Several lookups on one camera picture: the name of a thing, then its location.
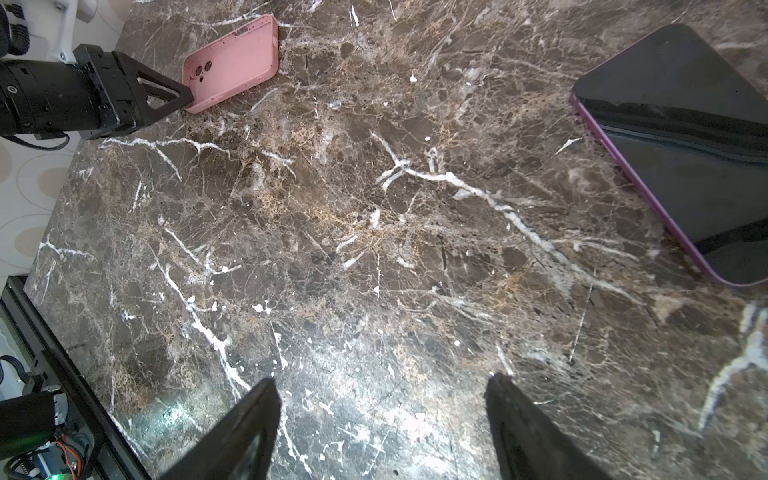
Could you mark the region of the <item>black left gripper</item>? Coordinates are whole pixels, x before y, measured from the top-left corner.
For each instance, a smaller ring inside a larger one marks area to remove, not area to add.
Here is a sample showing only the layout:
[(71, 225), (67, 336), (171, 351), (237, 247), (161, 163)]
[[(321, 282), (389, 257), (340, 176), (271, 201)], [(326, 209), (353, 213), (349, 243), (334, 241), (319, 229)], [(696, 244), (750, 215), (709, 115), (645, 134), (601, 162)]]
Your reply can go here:
[(121, 52), (75, 49), (76, 62), (1, 63), (1, 135), (40, 140), (78, 132), (85, 139), (125, 135), (189, 106), (191, 89)]

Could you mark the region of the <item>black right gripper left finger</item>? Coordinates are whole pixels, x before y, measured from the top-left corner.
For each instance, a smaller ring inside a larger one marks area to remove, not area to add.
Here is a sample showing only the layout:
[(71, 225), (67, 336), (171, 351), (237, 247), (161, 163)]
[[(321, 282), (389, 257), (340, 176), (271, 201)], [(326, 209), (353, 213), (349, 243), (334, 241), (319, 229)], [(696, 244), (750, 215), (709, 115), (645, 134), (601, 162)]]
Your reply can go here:
[(275, 381), (262, 379), (164, 479), (265, 479), (281, 416)]

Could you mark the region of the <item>pink phone case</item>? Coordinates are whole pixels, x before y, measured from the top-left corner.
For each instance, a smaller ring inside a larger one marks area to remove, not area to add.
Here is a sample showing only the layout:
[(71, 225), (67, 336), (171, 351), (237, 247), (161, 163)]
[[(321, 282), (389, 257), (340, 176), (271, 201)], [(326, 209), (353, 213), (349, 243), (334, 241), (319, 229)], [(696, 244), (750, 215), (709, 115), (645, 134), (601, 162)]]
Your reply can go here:
[(200, 113), (273, 78), (279, 69), (278, 23), (263, 15), (198, 49), (183, 62), (183, 84)]

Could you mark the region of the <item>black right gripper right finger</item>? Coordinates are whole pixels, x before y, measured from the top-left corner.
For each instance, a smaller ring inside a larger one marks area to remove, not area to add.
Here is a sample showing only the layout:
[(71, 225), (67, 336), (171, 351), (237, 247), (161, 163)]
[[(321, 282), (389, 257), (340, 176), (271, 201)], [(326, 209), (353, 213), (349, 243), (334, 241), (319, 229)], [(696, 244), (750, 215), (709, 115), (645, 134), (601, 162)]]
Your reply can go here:
[(609, 475), (503, 373), (485, 392), (486, 412), (503, 479), (599, 480)]

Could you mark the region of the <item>black phone purple edge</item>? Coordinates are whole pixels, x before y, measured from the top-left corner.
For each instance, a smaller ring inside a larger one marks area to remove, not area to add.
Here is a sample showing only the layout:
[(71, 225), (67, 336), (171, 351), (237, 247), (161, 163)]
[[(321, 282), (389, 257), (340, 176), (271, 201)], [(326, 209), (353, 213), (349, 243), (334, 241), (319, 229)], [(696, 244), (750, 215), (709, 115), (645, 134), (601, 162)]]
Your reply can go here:
[(581, 76), (571, 102), (696, 265), (767, 279), (767, 101), (691, 27), (670, 24)]

